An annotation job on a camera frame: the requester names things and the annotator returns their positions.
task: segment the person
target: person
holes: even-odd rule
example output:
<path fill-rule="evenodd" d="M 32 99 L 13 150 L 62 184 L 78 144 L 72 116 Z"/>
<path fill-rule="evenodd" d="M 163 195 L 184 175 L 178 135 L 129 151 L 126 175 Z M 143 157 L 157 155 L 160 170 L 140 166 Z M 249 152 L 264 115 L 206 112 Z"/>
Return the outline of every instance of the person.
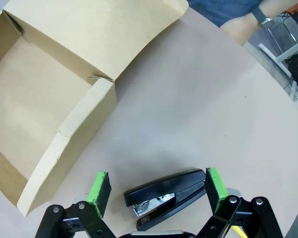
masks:
<path fill-rule="evenodd" d="M 260 22 L 252 13 L 259 8 L 263 14 L 274 19 L 298 0 L 188 0 L 191 8 L 244 45 L 252 34 L 260 29 Z"/>

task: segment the screw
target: screw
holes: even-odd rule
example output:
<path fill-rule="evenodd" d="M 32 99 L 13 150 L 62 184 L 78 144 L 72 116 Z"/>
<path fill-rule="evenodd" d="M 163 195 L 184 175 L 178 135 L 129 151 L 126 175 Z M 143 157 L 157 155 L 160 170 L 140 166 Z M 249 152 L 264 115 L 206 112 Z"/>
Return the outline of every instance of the screw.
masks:
<path fill-rule="evenodd" d="M 59 207 L 54 207 L 54 208 L 53 208 L 53 212 L 54 212 L 54 213 L 57 213 L 59 210 L 60 210 Z"/>
<path fill-rule="evenodd" d="M 85 207 L 85 205 L 84 205 L 83 203 L 81 203 L 81 204 L 78 206 L 79 209 L 84 209 L 84 207 Z"/>
<path fill-rule="evenodd" d="M 257 204 L 258 206 L 262 205 L 262 204 L 263 204 L 263 200 L 260 199 L 260 198 L 257 198 L 257 199 L 256 199 L 256 204 Z"/>
<path fill-rule="evenodd" d="M 230 197 L 230 198 L 229 198 L 229 202 L 230 202 L 230 203 L 236 203 L 236 202 L 237 202 L 236 197 Z"/>

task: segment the cardboard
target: cardboard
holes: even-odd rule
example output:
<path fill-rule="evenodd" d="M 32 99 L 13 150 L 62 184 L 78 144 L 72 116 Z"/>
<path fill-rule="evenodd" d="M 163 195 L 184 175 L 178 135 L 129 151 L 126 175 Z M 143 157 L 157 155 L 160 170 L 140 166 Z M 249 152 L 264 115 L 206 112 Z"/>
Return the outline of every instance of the cardboard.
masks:
<path fill-rule="evenodd" d="M 95 75 L 114 81 L 187 7 L 186 0 L 11 0 L 4 10 L 22 30 L 36 31 L 24 34 L 28 41 L 35 39 L 80 77 Z M 45 37 L 38 41 L 38 35 Z M 86 67 L 73 70 L 75 65 Z"/>
<path fill-rule="evenodd" d="M 0 13 L 0 190 L 23 215 L 52 198 L 116 104 L 112 82 L 90 85 Z"/>

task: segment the table surface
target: table surface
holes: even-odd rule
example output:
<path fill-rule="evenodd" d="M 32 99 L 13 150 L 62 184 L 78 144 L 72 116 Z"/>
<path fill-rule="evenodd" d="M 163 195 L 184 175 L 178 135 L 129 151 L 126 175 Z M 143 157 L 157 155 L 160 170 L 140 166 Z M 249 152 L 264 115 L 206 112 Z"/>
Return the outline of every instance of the table surface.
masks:
<path fill-rule="evenodd" d="M 116 90 L 117 108 L 50 202 L 24 218 L 0 193 L 0 238 L 34 237 L 47 206 L 69 207 L 98 171 L 109 171 L 112 185 L 104 221 L 123 235 L 137 219 L 125 190 L 209 166 L 245 199 L 266 196 L 287 233 L 298 213 L 298 110 L 242 47 L 188 9 L 135 58 Z M 152 230 L 197 233 L 210 216 L 203 196 Z"/>

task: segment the wristwatch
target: wristwatch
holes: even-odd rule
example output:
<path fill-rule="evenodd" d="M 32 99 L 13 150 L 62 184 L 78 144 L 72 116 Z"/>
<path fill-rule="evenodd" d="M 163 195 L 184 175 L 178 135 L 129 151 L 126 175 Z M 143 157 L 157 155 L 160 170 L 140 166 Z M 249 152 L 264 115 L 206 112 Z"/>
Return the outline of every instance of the wristwatch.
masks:
<path fill-rule="evenodd" d="M 264 29 L 267 29 L 274 25 L 274 21 L 272 18 L 265 16 L 265 14 L 262 12 L 262 10 L 256 6 L 252 9 L 252 14 L 255 16 L 257 21 L 259 22 L 259 25 L 263 27 Z"/>

